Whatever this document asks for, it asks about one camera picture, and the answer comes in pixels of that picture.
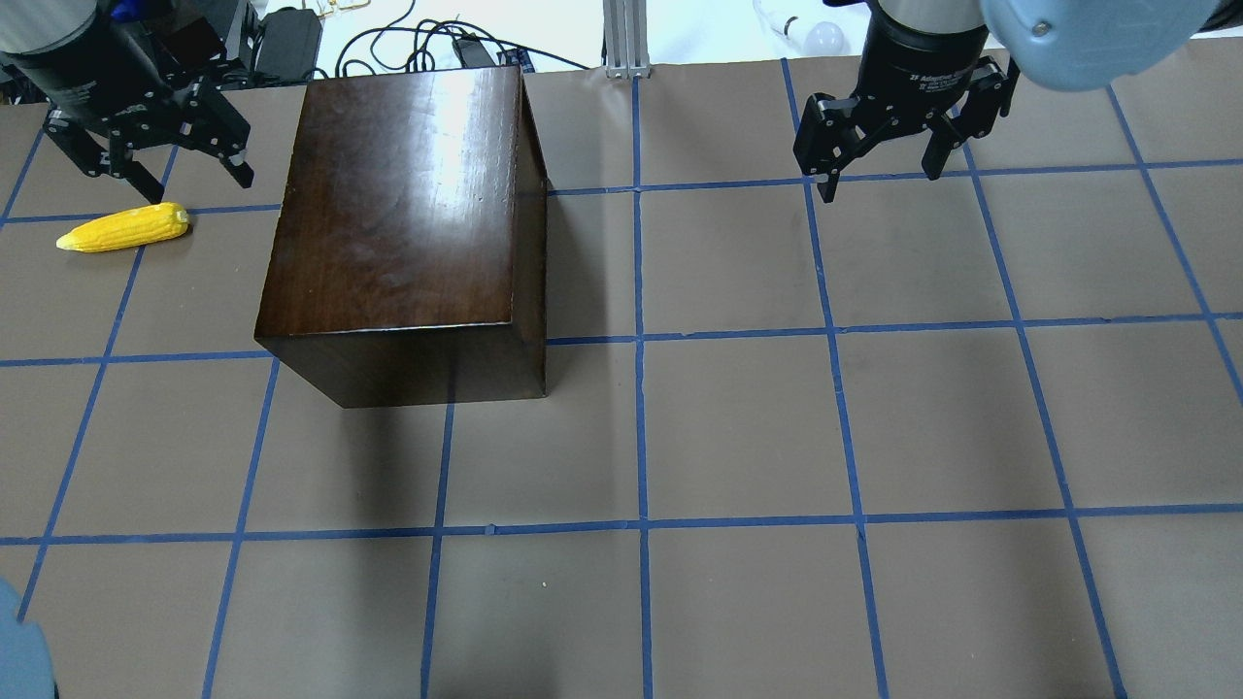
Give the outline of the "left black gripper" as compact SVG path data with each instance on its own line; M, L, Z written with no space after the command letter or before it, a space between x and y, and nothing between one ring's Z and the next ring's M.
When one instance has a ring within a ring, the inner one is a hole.
M209 25L6 25L5 57L48 95L56 108L44 133L85 177L121 179L159 204L164 187L134 148L174 143L254 185L252 126L218 85L198 80L210 62Z

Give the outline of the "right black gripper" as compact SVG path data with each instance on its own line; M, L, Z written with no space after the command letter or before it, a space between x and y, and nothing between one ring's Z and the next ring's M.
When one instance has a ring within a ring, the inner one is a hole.
M982 57L989 37L979 10L874 10L851 98L815 92L803 107L791 150L823 203L837 195L842 172L876 143L931 137L921 167L942 177L952 150L984 138L1011 114L1021 66L1006 73Z

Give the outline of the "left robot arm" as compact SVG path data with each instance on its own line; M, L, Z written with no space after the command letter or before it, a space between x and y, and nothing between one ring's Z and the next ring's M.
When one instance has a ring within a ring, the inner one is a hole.
M252 187L249 121L222 97L252 29L249 1L5 1L2 68L48 97L44 132L85 177L158 204L147 148L200 150Z

